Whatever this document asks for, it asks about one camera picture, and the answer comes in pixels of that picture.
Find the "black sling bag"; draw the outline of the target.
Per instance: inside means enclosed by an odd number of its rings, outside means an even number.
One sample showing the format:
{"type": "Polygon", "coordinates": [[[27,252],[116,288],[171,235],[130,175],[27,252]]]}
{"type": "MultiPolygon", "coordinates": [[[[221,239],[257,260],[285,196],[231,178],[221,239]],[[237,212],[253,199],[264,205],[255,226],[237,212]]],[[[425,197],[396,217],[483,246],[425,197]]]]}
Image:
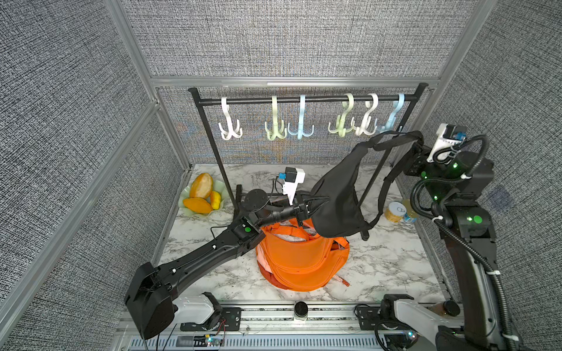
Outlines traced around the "black sling bag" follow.
{"type": "Polygon", "coordinates": [[[338,165],[326,173],[310,191],[313,197],[321,197],[324,202],[314,202],[311,215],[313,226],[324,238],[348,237],[359,233],[363,241],[370,238],[369,230],[377,225],[383,215],[384,204],[389,188],[402,172],[424,151],[424,138],[420,131],[409,133],[389,131],[370,140],[358,143],[338,165]],[[378,214],[368,222],[362,212],[355,183],[359,174],[361,160],[370,149],[377,152],[390,152],[394,147],[413,143],[411,149],[402,157],[383,180],[378,196],[378,214]]]}

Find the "orange sling bag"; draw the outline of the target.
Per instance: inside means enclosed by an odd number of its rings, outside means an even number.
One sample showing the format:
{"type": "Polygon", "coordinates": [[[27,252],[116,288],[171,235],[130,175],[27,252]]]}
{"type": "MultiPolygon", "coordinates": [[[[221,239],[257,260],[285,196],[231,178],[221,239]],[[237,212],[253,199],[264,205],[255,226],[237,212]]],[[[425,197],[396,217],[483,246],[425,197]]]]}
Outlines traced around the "orange sling bag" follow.
{"type": "Polygon", "coordinates": [[[275,275],[312,273],[327,261],[333,250],[349,249],[350,253],[347,239],[320,236],[310,219],[303,226],[289,219],[261,229],[265,238],[256,249],[262,248],[275,275]]]}

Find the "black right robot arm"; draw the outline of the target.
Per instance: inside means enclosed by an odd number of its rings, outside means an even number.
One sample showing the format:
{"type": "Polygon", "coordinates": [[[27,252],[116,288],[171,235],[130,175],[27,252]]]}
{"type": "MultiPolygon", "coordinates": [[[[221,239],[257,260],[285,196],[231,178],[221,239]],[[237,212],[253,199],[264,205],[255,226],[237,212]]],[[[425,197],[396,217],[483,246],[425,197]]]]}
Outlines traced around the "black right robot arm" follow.
{"type": "Polygon", "coordinates": [[[437,350],[523,350],[513,325],[497,264],[496,231],[491,215],[477,200],[493,180],[493,162],[486,158],[486,135],[459,140],[432,152],[419,133],[394,133],[373,149],[391,151],[411,143],[411,150],[385,178],[383,186],[401,174],[418,176],[411,191],[413,210],[431,220],[446,244],[458,277],[464,323],[428,308],[418,307],[405,296],[386,297],[381,305],[380,325],[411,329],[429,339],[437,350]]]}

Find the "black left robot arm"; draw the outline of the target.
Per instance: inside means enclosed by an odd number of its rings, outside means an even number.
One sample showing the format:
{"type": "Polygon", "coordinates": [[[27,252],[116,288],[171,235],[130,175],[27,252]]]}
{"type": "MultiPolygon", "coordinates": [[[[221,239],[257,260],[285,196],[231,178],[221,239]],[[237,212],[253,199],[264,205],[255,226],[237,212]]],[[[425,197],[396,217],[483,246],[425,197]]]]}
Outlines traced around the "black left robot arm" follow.
{"type": "Polygon", "coordinates": [[[245,194],[239,213],[221,234],[202,247],[158,267],[147,262],[134,273],[124,304],[142,339],[163,332],[180,313],[179,295],[216,267],[241,257],[265,239],[262,227],[296,219],[303,222],[316,213],[327,196],[298,192],[293,203],[286,195],[271,199],[260,189],[245,194]]]}

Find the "light blue hook far right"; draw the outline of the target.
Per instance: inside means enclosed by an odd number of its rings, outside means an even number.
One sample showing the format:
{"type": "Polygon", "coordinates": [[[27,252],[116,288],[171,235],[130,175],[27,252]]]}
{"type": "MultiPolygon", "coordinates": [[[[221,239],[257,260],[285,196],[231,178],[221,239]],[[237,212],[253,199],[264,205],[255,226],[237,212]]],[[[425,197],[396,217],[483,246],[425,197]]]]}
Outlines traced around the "light blue hook far right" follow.
{"type": "Polygon", "coordinates": [[[393,129],[394,125],[395,125],[395,121],[397,118],[398,113],[401,111],[402,107],[405,104],[405,95],[404,94],[399,94],[398,95],[398,100],[393,102],[393,111],[390,113],[389,118],[386,121],[386,124],[383,125],[382,128],[380,128],[380,132],[384,133],[384,132],[388,132],[390,130],[393,129]]]}

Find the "white hook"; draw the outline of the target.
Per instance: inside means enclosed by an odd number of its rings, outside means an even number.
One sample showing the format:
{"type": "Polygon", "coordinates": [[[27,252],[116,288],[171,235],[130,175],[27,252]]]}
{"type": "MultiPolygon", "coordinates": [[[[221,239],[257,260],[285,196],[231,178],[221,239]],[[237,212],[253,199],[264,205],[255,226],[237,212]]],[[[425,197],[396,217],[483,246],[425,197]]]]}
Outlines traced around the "white hook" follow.
{"type": "Polygon", "coordinates": [[[355,127],[354,134],[356,136],[372,136],[377,132],[377,118],[374,120],[373,128],[370,130],[369,126],[371,125],[372,121],[372,113],[378,107],[379,104],[379,97],[377,94],[370,94],[370,99],[364,102],[365,107],[367,108],[365,114],[362,117],[361,123],[358,127],[355,127]]]}
{"type": "Polygon", "coordinates": [[[236,120],[236,125],[234,125],[233,120],[230,115],[230,106],[227,103],[227,97],[221,98],[221,108],[226,120],[226,128],[222,126],[221,123],[218,127],[221,132],[221,138],[223,140],[231,140],[232,138],[239,139],[243,136],[243,130],[240,126],[239,120],[236,120]]]}

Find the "pale green hook right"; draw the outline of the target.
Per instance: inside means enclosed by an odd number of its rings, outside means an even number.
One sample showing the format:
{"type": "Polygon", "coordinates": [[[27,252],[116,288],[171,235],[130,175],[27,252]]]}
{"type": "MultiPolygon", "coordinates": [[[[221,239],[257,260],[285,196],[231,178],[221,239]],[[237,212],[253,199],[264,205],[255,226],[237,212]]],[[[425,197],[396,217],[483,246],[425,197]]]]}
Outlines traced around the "pale green hook right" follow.
{"type": "Polygon", "coordinates": [[[351,119],[350,127],[346,127],[345,122],[348,114],[354,108],[354,95],[347,93],[347,100],[342,102],[342,113],[337,116],[335,127],[332,128],[332,124],[329,123],[328,131],[331,134],[338,135],[339,137],[345,137],[348,133],[354,131],[354,118],[351,119]]]}

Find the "pale green hook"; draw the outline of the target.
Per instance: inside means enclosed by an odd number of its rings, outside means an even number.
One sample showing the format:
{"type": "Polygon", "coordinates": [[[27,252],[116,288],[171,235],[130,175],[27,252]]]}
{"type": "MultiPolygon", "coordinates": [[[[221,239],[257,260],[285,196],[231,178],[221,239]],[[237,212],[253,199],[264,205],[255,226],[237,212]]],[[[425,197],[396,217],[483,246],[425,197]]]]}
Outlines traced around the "pale green hook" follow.
{"type": "Polygon", "coordinates": [[[287,138],[288,131],[285,128],[285,122],[279,120],[278,101],[276,96],[272,96],[272,128],[269,129],[268,124],[264,123],[266,130],[266,138],[269,141],[276,139],[284,140],[287,138]]]}
{"type": "Polygon", "coordinates": [[[335,127],[332,128],[332,124],[329,123],[328,131],[331,134],[338,135],[339,137],[345,137],[348,133],[354,131],[354,118],[351,119],[350,127],[346,127],[345,122],[348,114],[354,108],[354,95],[347,93],[347,100],[342,102],[342,113],[337,116],[335,127]]]}

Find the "white hook far left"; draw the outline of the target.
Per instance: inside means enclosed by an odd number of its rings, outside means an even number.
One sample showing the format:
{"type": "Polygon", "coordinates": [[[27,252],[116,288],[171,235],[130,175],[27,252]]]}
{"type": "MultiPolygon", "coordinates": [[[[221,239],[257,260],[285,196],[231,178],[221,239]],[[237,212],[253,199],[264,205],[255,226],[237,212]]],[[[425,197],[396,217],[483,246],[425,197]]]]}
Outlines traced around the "white hook far left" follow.
{"type": "Polygon", "coordinates": [[[236,125],[234,125],[233,120],[230,115],[230,106],[227,103],[227,97],[221,98],[221,108],[226,120],[226,128],[222,126],[221,123],[218,127],[221,132],[221,138],[223,140],[231,140],[232,138],[239,139],[243,136],[243,130],[240,126],[239,120],[236,120],[236,125]]]}

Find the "tin can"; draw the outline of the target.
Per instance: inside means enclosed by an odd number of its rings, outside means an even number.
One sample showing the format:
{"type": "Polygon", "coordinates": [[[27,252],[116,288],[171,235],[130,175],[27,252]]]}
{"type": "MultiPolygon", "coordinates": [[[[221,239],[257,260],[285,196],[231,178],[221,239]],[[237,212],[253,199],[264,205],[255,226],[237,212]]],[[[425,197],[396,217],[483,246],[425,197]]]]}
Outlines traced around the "tin can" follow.
{"type": "Polygon", "coordinates": [[[385,218],[389,222],[393,222],[393,223],[401,222],[406,214],[407,214],[406,207],[402,203],[397,202],[397,201],[391,202],[387,206],[387,208],[384,212],[385,218]]]}

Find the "black clothes rack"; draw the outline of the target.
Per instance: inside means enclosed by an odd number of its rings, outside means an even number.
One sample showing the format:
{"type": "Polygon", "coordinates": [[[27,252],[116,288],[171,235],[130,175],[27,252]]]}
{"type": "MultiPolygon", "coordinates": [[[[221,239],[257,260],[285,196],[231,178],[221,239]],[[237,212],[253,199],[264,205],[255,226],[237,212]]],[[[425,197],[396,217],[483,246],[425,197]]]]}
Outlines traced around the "black clothes rack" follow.
{"type": "MultiPolygon", "coordinates": [[[[276,139],[269,141],[266,138],[264,123],[272,128],[272,96],[266,97],[234,97],[228,98],[227,103],[231,106],[239,105],[243,111],[233,118],[244,119],[242,144],[228,146],[221,152],[214,130],[211,127],[207,108],[221,107],[221,98],[203,98],[196,87],[189,88],[194,105],[200,117],[201,123],[209,140],[215,162],[219,165],[223,180],[225,181],[228,194],[233,201],[235,211],[239,210],[239,196],[234,194],[230,181],[225,171],[225,163],[248,163],[248,164],[328,164],[338,160],[350,145],[344,137],[340,141],[338,135],[328,131],[328,125],[335,120],[337,103],[347,100],[344,94],[331,94],[327,96],[306,95],[306,116],[311,115],[313,124],[316,125],[311,137],[298,140],[296,137],[287,135],[284,140],[276,139]]],[[[285,96],[277,97],[279,120],[285,122],[285,128],[292,115],[299,112],[299,97],[285,96]]]]}

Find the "yellow fruit piece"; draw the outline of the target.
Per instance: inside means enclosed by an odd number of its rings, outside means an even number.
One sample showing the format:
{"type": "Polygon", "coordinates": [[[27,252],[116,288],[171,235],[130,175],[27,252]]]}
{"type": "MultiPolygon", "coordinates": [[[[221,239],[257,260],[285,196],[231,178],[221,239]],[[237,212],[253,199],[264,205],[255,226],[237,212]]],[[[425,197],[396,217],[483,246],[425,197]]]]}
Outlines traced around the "yellow fruit piece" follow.
{"type": "Polygon", "coordinates": [[[212,191],[209,196],[209,203],[214,211],[220,209],[220,205],[222,202],[222,195],[217,191],[212,191]]]}

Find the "black knob right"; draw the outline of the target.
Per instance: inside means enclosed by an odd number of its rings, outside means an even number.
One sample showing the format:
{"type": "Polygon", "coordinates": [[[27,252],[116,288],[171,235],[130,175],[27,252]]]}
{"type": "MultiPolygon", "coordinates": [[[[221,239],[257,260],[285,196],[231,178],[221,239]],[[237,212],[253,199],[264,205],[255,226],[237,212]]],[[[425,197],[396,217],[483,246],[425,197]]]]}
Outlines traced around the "black knob right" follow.
{"type": "Polygon", "coordinates": [[[443,315],[447,315],[450,317],[457,317],[460,314],[460,307],[459,305],[452,300],[444,301],[441,304],[443,315]]]}

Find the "black knob on rail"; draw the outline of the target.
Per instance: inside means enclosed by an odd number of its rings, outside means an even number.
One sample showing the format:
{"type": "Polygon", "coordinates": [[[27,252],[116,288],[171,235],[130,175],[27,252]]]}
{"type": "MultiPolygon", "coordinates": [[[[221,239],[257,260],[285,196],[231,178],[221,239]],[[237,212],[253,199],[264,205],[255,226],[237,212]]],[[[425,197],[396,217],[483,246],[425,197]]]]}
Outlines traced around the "black knob on rail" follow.
{"type": "Polygon", "coordinates": [[[305,321],[308,318],[309,307],[304,301],[297,301],[294,304],[294,320],[305,321]]]}

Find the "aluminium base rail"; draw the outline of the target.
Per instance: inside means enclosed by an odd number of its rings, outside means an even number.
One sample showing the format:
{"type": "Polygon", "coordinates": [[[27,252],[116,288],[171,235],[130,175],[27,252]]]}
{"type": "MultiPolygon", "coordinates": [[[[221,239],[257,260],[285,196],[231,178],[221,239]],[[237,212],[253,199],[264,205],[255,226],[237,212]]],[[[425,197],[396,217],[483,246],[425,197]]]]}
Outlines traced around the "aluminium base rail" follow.
{"type": "Polygon", "coordinates": [[[378,322],[379,305],[307,302],[297,317],[293,301],[222,301],[225,317],[212,331],[172,324],[148,341],[125,315],[111,350],[434,350],[412,329],[378,322]]]}

